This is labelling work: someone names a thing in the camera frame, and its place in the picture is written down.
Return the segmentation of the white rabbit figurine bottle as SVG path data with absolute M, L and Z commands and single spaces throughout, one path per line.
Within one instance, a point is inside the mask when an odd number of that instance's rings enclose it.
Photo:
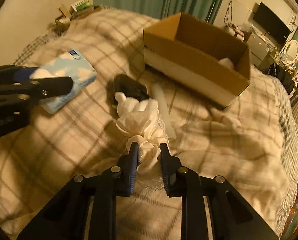
M 123 92 L 116 92 L 114 98 L 118 102 L 116 109 L 119 117 L 129 112 L 140 112 L 158 108 L 158 102 L 155 99 L 139 101 L 133 97 L 126 97 Z

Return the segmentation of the black square case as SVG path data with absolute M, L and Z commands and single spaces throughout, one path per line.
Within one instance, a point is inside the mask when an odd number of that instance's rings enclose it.
M 138 101 L 150 98 L 144 85 L 124 74 L 114 77 L 115 92 L 122 92 L 126 97 L 136 98 Z

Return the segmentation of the cream lace scrunchie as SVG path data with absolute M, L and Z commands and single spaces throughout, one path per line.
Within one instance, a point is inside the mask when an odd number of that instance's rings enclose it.
M 140 180 L 158 180 L 161 175 L 161 165 L 158 163 L 159 146 L 169 142 L 159 110 L 126 113 L 116 120 L 116 127 L 128 137 L 126 143 L 128 149 L 131 148 L 132 142 L 137 142 L 139 145 L 137 175 Z

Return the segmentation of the white cylindrical tube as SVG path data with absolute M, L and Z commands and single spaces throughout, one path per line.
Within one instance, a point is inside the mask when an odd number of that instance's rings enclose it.
M 158 110 L 161 118 L 165 125 L 165 132 L 169 138 L 169 141 L 176 140 L 176 133 L 171 124 L 171 119 L 169 116 L 169 109 L 167 107 L 164 91 L 159 83 L 155 83 L 151 89 L 152 96 L 158 102 Z

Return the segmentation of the white mesh sock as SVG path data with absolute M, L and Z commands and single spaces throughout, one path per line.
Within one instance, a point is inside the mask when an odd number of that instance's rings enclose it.
M 220 61 L 218 63 L 227 69 L 234 70 L 234 68 L 235 68 L 233 62 L 228 57 L 220 59 Z

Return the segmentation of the bedside cardboard box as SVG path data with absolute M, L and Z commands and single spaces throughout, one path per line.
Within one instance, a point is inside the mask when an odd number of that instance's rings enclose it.
M 91 7 L 84 8 L 81 11 L 70 12 L 66 6 L 62 4 L 58 10 L 60 11 L 61 15 L 54 19 L 53 31 L 59 35 L 69 29 L 70 23 L 73 20 L 85 18 L 94 12 L 101 11 L 102 8 L 100 6 L 93 5 Z

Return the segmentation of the green checkered bedsheet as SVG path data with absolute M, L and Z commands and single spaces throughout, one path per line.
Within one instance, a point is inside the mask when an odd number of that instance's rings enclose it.
M 219 109 L 193 90 L 145 70 L 140 36 L 121 43 L 113 34 L 91 31 L 66 34 L 40 47 L 29 63 L 46 63 L 70 48 L 87 58 L 97 78 L 54 116 L 38 108 L 32 123 L 16 135 L 13 184 L 19 203 L 1 220 L 11 238 L 74 175 L 98 175 L 126 152 L 127 138 L 116 127 L 118 116 L 111 106 L 118 74 L 145 85 L 159 82 L 176 130 L 171 153 L 201 176 L 226 177 L 282 234 L 296 199 L 298 128 L 279 80 L 252 68 L 248 89 Z

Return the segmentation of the beige plaid blanket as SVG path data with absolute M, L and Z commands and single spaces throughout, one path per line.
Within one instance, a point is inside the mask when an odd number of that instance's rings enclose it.
M 56 66 L 78 50 L 96 79 L 54 114 L 0 138 L 0 226 L 14 239 L 75 174 L 97 175 L 132 141 L 140 144 L 135 194 L 118 203 L 127 239 L 178 239 L 180 202 L 163 190 L 161 142 L 198 174 L 222 175 L 281 235 L 291 186 L 283 163 L 285 88 L 251 64 L 247 45 L 221 29 L 193 23 L 176 37 L 170 18 L 105 9 L 73 21 L 39 47 L 26 66 Z

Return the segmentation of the green white book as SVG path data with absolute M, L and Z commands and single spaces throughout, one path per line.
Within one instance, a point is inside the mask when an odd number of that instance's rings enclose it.
M 79 0 L 70 5 L 70 11 L 78 12 L 88 7 L 92 7 L 92 4 L 89 0 Z

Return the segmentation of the brown cardboard box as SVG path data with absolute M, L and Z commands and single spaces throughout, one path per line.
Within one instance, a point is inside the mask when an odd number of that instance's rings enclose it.
M 250 50 L 224 30 L 180 12 L 143 30 L 150 67 L 227 107 L 251 83 Z M 218 62 L 230 58 L 235 68 Z

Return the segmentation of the black jacket on chair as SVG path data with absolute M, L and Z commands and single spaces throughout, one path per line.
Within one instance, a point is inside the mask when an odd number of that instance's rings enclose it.
M 292 80 L 291 75 L 283 67 L 276 63 L 273 63 L 269 66 L 269 69 L 266 74 L 276 77 L 286 89 L 287 94 L 291 94 L 295 83 Z

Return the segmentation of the silver mini fridge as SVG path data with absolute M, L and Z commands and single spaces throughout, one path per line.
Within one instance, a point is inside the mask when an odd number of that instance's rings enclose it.
M 257 67 L 270 51 L 270 46 L 255 32 L 250 33 L 246 42 L 250 47 L 251 63 Z

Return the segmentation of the white oval vanity mirror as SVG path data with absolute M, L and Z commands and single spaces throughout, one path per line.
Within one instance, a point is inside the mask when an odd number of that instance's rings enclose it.
M 286 42 L 280 51 L 280 57 L 285 65 L 294 65 L 298 61 L 298 41 L 290 40 Z

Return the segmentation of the white suitcase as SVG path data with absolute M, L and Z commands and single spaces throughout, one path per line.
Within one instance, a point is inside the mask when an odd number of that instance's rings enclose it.
M 226 32 L 230 35 L 238 38 L 240 41 L 244 41 L 245 34 L 243 31 L 241 31 L 238 27 L 235 27 L 234 25 L 227 25 L 226 26 Z

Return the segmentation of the black wall television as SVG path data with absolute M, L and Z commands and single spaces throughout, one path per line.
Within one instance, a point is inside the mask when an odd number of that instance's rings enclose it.
M 285 23 L 263 2 L 258 6 L 253 20 L 279 44 L 284 44 L 291 33 Z

